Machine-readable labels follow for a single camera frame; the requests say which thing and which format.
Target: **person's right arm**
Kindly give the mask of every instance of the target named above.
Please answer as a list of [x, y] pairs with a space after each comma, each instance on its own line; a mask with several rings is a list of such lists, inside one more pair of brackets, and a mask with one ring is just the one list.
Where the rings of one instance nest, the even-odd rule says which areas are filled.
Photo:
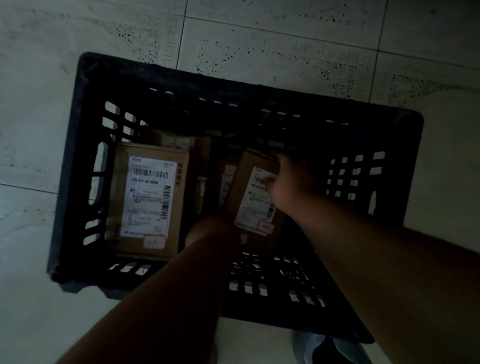
[[311, 192], [303, 165], [280, 157], [269, 184], [375, 340], [395, 364], [480, 361], [480, 255]]

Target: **hand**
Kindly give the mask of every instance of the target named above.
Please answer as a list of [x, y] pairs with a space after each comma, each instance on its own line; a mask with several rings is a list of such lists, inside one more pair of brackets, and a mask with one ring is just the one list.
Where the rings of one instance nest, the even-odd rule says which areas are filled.
[[286, 154], [279, 155], [278, 159], [280, 175], [276, 180], [268, 179], [266, 185], [275, 206], [289, 214], [298, 202], [315, 194], [316, 182], [305, 162]]
[[238, 241], [240, 241], [240, 235], [234, 231], [233, 227], [224, 219], [212, 215], [200, 220], [190, 229], [185, 238], [185, 247], [207, 236], [223, 237], [226, 241], [231, 239], [238, 239]]

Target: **white shipping label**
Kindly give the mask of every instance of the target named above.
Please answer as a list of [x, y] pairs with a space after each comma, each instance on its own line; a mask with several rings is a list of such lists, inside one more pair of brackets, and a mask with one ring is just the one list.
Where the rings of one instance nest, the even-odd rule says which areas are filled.
[[[130, 157], [120, 236], [143, 239], [168, 237], [177, 163]], [[145, 248], [162, 249], [165, 243], [148, 238]]]
[[222, 175], [222, 183], [220, 185], [220, 198], [218, 200], [218, 207], [222, 207], [225, 203], [225, 200], [230, 191], [230, 185], [232, 184], [233, 177], [235, 176], [236, 171], [237, 166], [233, 166], [230, 164], [225, 166], [225, 173], [223, 173]]
[[276, 179], [277, 177], [277, 175], [260, 168], [253, 169], [235, 219], [236, 227], [263, 236], [273, 232], [272, 220], [276, 207], [266, 190], [265, 178]]

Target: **person's left hand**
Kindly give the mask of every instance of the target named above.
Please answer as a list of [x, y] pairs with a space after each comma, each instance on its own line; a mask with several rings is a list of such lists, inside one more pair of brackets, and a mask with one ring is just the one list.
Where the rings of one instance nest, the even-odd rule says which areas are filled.
[[240, 240], [240, 235], [235, 232], [231, 225], [224, 219], [212, 215], [200, 220], [192, 227], [185, 238], [185, 247], [189, 247], [194, 242], [207, 236], [222, 237], [225, 238], [226, 241], [231, 239]]

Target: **person's left arm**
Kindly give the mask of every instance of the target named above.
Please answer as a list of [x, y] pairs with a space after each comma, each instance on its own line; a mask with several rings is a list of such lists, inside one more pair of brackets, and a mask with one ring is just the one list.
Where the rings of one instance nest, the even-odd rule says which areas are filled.
[[240, 237], [207, 218], [186, 244], [58, 363], [207, 363]]

